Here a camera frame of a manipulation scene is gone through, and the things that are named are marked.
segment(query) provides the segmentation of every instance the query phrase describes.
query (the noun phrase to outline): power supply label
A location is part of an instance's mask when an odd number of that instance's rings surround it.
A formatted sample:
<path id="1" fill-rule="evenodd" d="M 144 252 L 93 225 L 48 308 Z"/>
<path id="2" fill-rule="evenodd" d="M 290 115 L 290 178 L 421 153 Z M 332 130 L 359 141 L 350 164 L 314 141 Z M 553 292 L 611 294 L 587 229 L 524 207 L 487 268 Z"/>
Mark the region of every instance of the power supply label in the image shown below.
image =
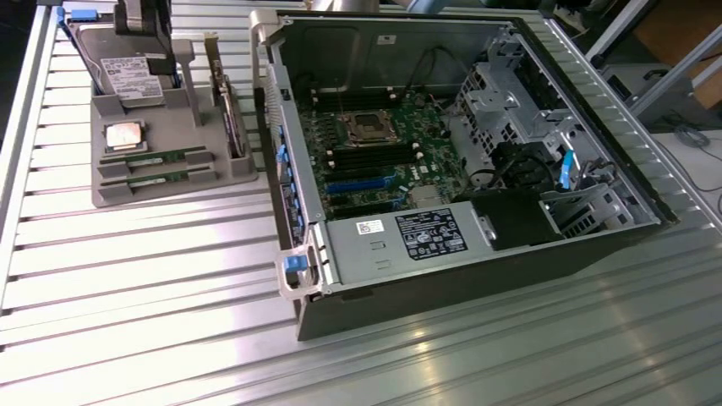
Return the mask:
<path id="1" fill-rule="evenodd" d="M 467 250 L 451 209 L 396 216 L 396 224 L 415 261 Z"/>

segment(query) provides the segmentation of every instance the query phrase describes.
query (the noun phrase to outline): hard drive label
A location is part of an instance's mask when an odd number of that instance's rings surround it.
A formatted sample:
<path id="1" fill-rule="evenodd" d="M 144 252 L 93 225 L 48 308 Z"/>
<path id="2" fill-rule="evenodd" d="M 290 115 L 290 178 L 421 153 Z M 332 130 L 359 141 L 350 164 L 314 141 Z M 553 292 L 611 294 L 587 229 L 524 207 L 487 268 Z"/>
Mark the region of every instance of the hard drive label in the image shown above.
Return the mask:
<path id="1" fill-rule="evenodd" d="M 121 100 L 162 96 L 160 80 L 149 74 L 145 57 L 106 58 L 100 63 Z"/>

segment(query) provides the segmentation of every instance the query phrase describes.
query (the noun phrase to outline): silver sheet metal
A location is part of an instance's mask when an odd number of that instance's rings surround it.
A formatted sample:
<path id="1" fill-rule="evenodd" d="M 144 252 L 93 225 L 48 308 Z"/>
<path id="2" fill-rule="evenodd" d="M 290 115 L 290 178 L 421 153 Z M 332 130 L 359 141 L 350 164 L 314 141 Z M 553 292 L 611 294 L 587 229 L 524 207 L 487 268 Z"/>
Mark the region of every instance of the silver sheet metal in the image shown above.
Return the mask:
<path id="1" fill-rule="evenodd" d="M 300 6 L 173 2 L 198 82 L 200 33 L 218 32 L 250 130 L 244 28 L 257 7 Z M 90 78 L 49 11 L 36 15 L 0 159 L 1 405 L 722 402 L 718 230 L 535 13 L 493 12 L 529 22 L 592 106 L 617 116 L 616 137 L 681 224 L 573 277 L 297 343 L 264 179 L 92 206 Z"/>

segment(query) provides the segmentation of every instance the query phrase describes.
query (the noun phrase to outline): hard drive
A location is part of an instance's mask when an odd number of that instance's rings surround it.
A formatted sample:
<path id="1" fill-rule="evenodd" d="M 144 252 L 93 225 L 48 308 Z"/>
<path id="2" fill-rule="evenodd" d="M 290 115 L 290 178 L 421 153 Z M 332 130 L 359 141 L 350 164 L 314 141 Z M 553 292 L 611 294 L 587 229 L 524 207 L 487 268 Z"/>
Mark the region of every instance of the hard drive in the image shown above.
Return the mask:
<path id="1" fill-rule="evenodd" d="M 112 14 L 84 11 L 58 23 L 82 57 L 97 92 L 117 95 L 128 108 L 164 104 L 162 89 L 177 84 L 169 45 L 162 38 L 118 35 Z"/>

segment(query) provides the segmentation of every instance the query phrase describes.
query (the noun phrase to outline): cable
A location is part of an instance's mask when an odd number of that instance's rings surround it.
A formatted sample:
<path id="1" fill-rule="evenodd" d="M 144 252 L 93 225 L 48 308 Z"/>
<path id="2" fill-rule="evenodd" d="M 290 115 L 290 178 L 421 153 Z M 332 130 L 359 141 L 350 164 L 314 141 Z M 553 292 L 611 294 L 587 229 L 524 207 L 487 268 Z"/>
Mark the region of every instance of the cable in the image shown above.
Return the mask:
<path id="1" fill-rule="evenodd" d="M 429 47 L 423 51 L 423 53 L 420 54 L 420 58 L 416 61 L 416 64 L 413 65 L 413 71 L 411 72 L 411 77 L 408 78 L 408 81 L 405 82 L 405 87 L 404 87 L 404 89 L 401 91 L 401 94 L 400 94 L 401 97 L 405 96 L 405 93 L 412 88 L 413 79 L 416 78 L 416 74 L 419 73 L 420 65 L 424 62 L 424 59 L 427 59 L 427 55 L 431 54 L 431 63 L 429 63 L 429 66 L 428 66 L 428 72 L 427 72 L 427 75 L 424 76 L 423 80 L 420 81 L 420 84 L 423 85 L 428 81 L 428 78 L 431 77 L 431 74 L 433 73 L 433 69 L 435 69 L 435 66 L 436 66 L 436 52 L 445 53 L 448 55 L 448 57 L 451 59 L 453 59 L 453 61 L 456 62 L 459 68 L 463 71 L 463 74 L 465 75 L 468 73 L 468 69 L 465 68 L 465 65 L 463 64 L 461 59 L 448 50 L 448 48 L 445 48 L 443 45 L 436 45 L 435 47 Z"/>
<path id="2" fill-rule="evenodd" d="M 704 189 L 704 188 L 699 187 L 695 180 L 691 178 L 691 175 L 688 174 L 687 169 L 684 168 L 684 166 L 681 165 L 681 163 L 676 159 L 676 157 L 672 155 L 672 152 L 668 150 L 668 148 L 659 141 L 653 140 L 653 142 L 659 146 L 659 148 L 661 148 L 661 150 L 664 150 L 664 152 L 667 153 L 668 158 L 673 162 L 676 162 L 676 166 L 681 170 L 681 174 L 684 175 L 684 178 L 688 180 L 688 182 L 691 183 L 691 185 L 693 186 L 693 188 L 696 190 L 699 190 L 700 192 L 716 192 L 718 190 L 722 190 L 722 186 L 718 186 L 718 187 L 709 188 L 709 189 Z"/>
<path id="3" fill-rule="evenodd" d="M 712 140 L 722 141 L 722 139 L 707 137 L 696 129 L 692 129 L 691 127 L 683 127 L 683 126 L 677 126 L 673 129 L 673 137 L 679 140 L 679 142 L 683 145 L 688 146 L 689 148 L 697 148 L 705 155 L 711 156 L 713 159 L 722 162 L 722 158 L 719 158 L 719 156 L 713 155 L 704 149 L 704 147 L 709 145 Z M 676 157 L 672 155 L 668 148 L 665 148 L 664 145 L 656 140 L 653 140 L 653 143 L 664 150 L 664 152 L 667 153 L 667 157 L 673 162 L 676 162 L 676 167 L 680 169 L 683 177 L 687 179 L 687 181 L 691 183 L 691 186 L 697 191 L 709 193 L 709 192 L 716 192 L 722 190 L 722 186 L 718 186 L 715 188 L 708 188 L 708 189 L 700 188 L 695 180 L 691 178 L 691 175 L 688 174 L 687 169 L 684 168 L 684 166 L 676 159 Z M 718 204 L 715 208 L 716 208 L 718 214 L 722 216 L 722 194 L 718 197 Z"/>
<path id="4" fill-rule="evenodd" d="M 511 167 L 519 163 L 519 160 L 520 159 L 528 159 L 531 160 L 536 165 L 539 165 L 543 169 L 543 171 L 545 172 L 545 176 L 551 182 L 551 184 L 556 184 L 556 182 L 553 181 L 553 173 L 551 172 L 551 168 L 548 167 L 548 165 L 545 163 L 543 163 L 543 161 L 536 157 L 536 156 L 532 156 L 532 155 L 519 155 L 519 156 L 515 156 L 511 158 L 511 160 L 508 161 L 507 165 L 504 165 L 504 167 L 499 170 L 499 171 L 492 171 L 493 173 L 493 177 L 492 177 L 492 180 L 488 181 L 488 184 L 485 184 L 485 188 L 491 188 L 496 182 L 499 182 L 499 179 L 500 177 L 504 175 L 504 173 L 507 173 L 508 169 L 511 169 Z"/>

